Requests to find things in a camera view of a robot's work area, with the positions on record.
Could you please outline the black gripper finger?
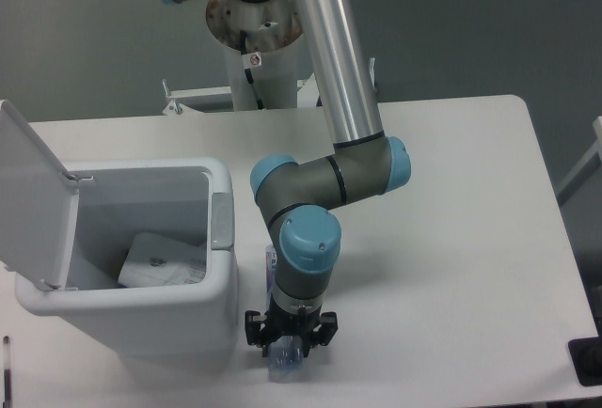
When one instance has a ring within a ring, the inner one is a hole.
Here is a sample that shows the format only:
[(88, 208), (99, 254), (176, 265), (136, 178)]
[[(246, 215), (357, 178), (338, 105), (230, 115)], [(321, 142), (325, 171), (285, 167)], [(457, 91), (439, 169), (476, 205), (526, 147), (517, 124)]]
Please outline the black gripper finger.
[(300, 326), (302, 354), (308, 356), (311, 349), (330, 343), (338, 331), (338, 316), (334, 311), (314, 311), (302, 318)]
[(274, 342), (274, 330), (269, 313), (247, 310), (244, 321), (247, 344), (260, 348), (261, 355), (267, 357), (269, 346)]

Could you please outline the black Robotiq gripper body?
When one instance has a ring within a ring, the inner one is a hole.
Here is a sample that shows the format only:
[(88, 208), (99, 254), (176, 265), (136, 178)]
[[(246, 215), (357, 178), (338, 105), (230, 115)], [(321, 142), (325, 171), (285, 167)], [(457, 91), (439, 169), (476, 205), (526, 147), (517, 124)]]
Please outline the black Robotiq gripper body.
[(267, 344), (276, 342), (285, 336), (301, 337), (303, 340), (308, 340), (311, 345), (320, 344), (320, 308), (312, 312), (302, 310), (302, 313), (292, 314), (281, 308), (271, 298), (266, 314), (265, 339)]

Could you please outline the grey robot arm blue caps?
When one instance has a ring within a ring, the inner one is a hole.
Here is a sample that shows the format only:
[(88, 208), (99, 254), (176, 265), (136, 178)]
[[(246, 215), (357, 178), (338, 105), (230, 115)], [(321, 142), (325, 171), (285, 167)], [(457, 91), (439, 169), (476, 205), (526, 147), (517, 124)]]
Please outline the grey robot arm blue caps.
[(301, 353), (308, 354), (329, 344), (338, 329), (336, 314), (322, 309), (341, 251), (334, 210), (407, 184), (411, 163), (404, 143), (384, 133), (347, 0), (294, 1), (308, 36), (334, 151), (304, 164), (272, 155), (251, 171), (251, 188), (277, 252), (277, 267), (267, 310), (247, 311), (245, 330), (248, 344), (263, 351), (283, 337), (294, 337)]

